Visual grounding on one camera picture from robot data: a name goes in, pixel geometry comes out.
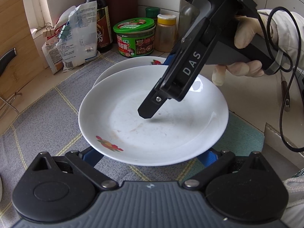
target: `green lid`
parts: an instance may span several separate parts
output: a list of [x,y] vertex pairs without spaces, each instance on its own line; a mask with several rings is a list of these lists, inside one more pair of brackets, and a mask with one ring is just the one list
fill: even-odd
[[116,33],[133,33],[150,29],[154,20],[150,18],[133,18],[117,23],[113,30]]
[[147,7],[146,8],[146,17],[148,18],[157,18],[157,16],[161,13],[161,9],[159,7]]

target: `white plate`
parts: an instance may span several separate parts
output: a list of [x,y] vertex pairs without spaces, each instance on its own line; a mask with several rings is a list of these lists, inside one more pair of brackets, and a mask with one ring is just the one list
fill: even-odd
[[165,104],[151,119],[137,109],[167,66],[141,66],[104,79],[86,95],[79,127],[97,151],[120,162],[162,166],[195,158],[224,133],[228,106],[219,89],[199,75],[181,102]]
[[99,76],[98,79],[95,81],[93,87],[96,86],[103,79],[109,77],[112,74],[118,73],[122,70],[134,68],[134,67],[152,65],[152,62],[154,60],[160,61],[163,64],[166,59],[163,57],[157,57],[157,56],[140,56],[140,57],[129,58],[129,59],[123,60],[121,62],[118,62],[118,63],[114,64],[113,66],[109,67],[106,71],[104,71],[101,74],[101,76]]

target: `hand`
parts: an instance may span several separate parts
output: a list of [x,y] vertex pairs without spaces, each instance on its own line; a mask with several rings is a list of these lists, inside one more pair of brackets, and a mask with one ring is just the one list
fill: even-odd
[[[266,26],[268,19],[267,16],[261,14],[261,18]],[[237,19],[240,21],[240,23],[235,33],[234,44],[238,49],[247,47],[256,33],[264,37],[258,19],[249,18],[246,16],[238,17]],[[261,68],[262,63],[258,60],[248,63],[237,62],[227,66],[216,65],[212,74],[212,82],[217,86],[222,86],[225,81],[226,70],[235,76],[260,77],[264,75],[264,71]]]

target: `cutting board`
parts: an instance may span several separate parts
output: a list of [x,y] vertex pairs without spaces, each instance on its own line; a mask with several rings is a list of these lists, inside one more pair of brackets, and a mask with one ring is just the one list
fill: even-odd
[[44,67],[31,35],[23,0],[0,0],[0,56],[12,48],[16,48],[17,56],[0,76],[0,96],[5,99],[30,82]]

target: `cable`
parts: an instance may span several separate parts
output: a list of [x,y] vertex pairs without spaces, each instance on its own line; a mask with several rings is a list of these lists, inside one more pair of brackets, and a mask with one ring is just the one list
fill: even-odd
[[[268,50],[268,53],[270,55],[270,57],[272,59],[274,59],[273,57],[273,54],[270,50],[270,45],[275,49],[275,50],[279,50],[278,46],[276,46],[273,41],[272,41],[272,38],[271,38],[271,35],[270,35],[270,22],[271,22],[271,19],[273,17],[273,15],[279,11],[279,10],[282,10],[282,11],[285,11],[292,19],[292,21],[294,22],[294,25],[295,25],[295,28],[297,29],[297,33],[298,33],[298,54],[297,54],[297,60],[295,62],[295,65],[294,65],[294,69],[293,69],[293,72],[292,72],[292,75],[291,75],[291,79],[289,81],[289,84],[288,84],[288,87],[287,87],[287,90],[286,90],[286,95],[285,97],[283,98],[283,103],[282,103],[282,107],[281,107],[281,112],[280,112],[280,121],[279,121],[279,128],[280,128],[280,134],[281,134],[281,139],[283,141],[283,143],[285,144],[285,146],[293,151],[293,152],[296,152],[296,153],[301,153],[301,152],[304,152],[304,147],[302,148],[294,148],[292,147],[291,145],[288,144],[288,142],[285,140],[285,137],[284,137],[284,134],[283,134],[283,129],[282,129],[282,120],[283,120],[283,112],[284,112],[284,104],[286,102],[286,99],[287,99],[287,94],[289,92],[289,89],[291,87],[291,83],[293,81],[293,78],[296,74],[296,71],[297,71],[297,67],[298,67],[298,64],[299,64],[299,61],[300,61],[300,56],[301,56],[301,47],[302,47],[302,41],[301,41],[301,33],[300,33],[300,29],[298,27],[298,24],[294,18],[294,16],[291,14],[291,12],[284,8],[284,7],[276,7],[275,9],[273,9],[271,11],[271,13],[269,14],[269,17],[268,17],[268,21],[267,21],[267,30],[265,29],[265,26],[263,24],[263,21],[260,17],[260,15],[258,15],[258,20],[261,24],[261,27],[262,27],[262,31],[263,31],[263,34],[264,34],[264,37],[265,37],[265,42],[266,42],[266,46],[267,46],[267,50]],[[288,58],[288,60],[290,61],[290,68],[289,69],[284,69],[282,68],[282,66],[280,66],[280,69],[284,72],[290,72],[293,68],[293,63],[292,63],[292,60],[291,60],[291,57],[288,55],[288,54],[284,54],[284,56],[286,56]]]

